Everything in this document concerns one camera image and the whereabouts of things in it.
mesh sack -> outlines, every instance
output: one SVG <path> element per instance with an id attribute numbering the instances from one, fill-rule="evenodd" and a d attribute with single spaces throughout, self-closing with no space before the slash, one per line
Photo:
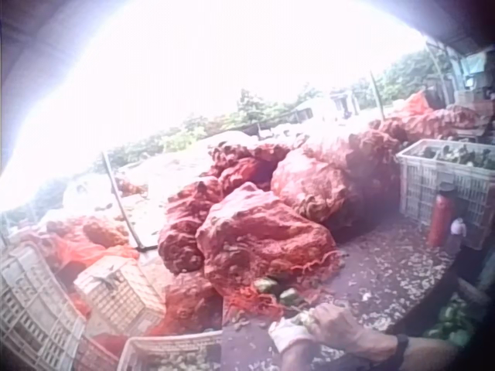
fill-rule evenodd
<path id="1" fill-rule="evenodd" d="M 338 213 L 348 198 L 349 182 L 337 170 L 301 150 L 291 151 L 278 164 L 271 190 L 299 215 L 321 223 Z"/>
<path id="2" fill-rule="evenodd" d="M 205 257 L 205 277 L 225 300 L 250 312 L 270 309 L 253 292 L 256 278 L 301 274 L 305 267 L 334 262 L 329 257 L 335 242 L 325 227 L 249 182 L 211 208 L 196 239 Z"/>
<path id="3" fill-rule="evenodd" d="M 165 287 L 166 314 L 148 335 L 182 335 L 220 329 L 222 297 L 202 271 L 181 273 Z"/>
<path id="4" fill-rule="evenodd" d="M 202 177 L 169 198 L 166 224 L 159 234 L 159 255 L 174 274 L 197 271 L 203 255 L 197 249 L 196 231 L 210 207 L 222 200 L 222 189 L 213 176 Z"/>

overexposed sky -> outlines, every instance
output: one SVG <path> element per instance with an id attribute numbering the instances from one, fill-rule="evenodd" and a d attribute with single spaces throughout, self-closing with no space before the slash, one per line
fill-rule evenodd
<path id="1" fill-rule="evenodd" d="M 235 111 L 242 87 L 292 100 L 306 82 L 352 83 L 423 45 L 416 31 L 354 0 L 131 0 L 30 112 L 0 178 L 0 210 L 81 170 L 102 148 L 192 112 Z"/>

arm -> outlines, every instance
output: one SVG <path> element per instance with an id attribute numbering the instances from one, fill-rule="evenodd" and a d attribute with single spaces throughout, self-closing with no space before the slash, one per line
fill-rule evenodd
<path id="1" fill-rule="evenodd" d="M 377 363 L 395 354 L 398 344 L 395 336 L 364 328 L 348 309 L 319 305 L 313 316 L 316 322 L 310 326 L 310 332 L 322 344 Z M 455 346 L 442 340 L 409 338 L 400 371 L 442 369 L 456 352 Z"/>
<path id="2" fill-rule="evenodd" d="M 297 342 L 282 353 L 280 371 L 310 371 L 314 344 Z"/>

cucumber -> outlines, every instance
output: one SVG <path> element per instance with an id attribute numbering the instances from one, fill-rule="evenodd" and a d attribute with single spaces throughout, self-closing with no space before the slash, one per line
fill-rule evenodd
<path id="1" fill-rule="evenodd" d="M 453 322 L 456 317 L 458 309 L 452 306 L 444 307 L 439 314 L 439 320 L 441 322 Z"/>

white plastic crate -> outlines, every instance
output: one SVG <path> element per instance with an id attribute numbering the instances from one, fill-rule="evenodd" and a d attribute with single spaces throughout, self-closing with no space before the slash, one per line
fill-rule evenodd
<path id="1" fill-rule="evenodd" d="M 115 371 L 118 358 L 103 346 L 83 335 L 77 347 L 73 371 Z"/>
<path id="2" fill-rule="evenodd" d="M 3 255 L 1 267 L 2 347 L 34 369 L 70 369 L 86 319 L 33 244 Z"/>
<path id="3" fill-rule="evenodd" d="M 122 351 L 118 371 L 158 371 L 171 367 L 174 371 L 220 369 L 222 331 L 195 335 L 130 338 Z M 203 368 L 194 366 L 196 357 L 205 357 Z"/>
<path id="4" fill-rule="evenodd" d="M 165 315 L 162 299 L 131 258 L 102 257 L 77 276 L 74 286 L 116 334 L 144 335 Z"/>
<path id="5" fill-rule="evenodd" d="M 467 226 L 464 242 L 479 249 L 491 230 L 495 171 L 418 157 L 425 147 L 439 150 L 444 145 L 451 149 L 465 145 L 468 151 L 476 152 L 489 149 L 490 158 L 495 158 L 495 146 L 492 145 L 434 139 L 418 141 L 397 155 L 401 163 L 401 212 L 429 225 L 440 182 L 452 183 L 456 186 L 457 198 L 464 203 L 463 219 Z"/>

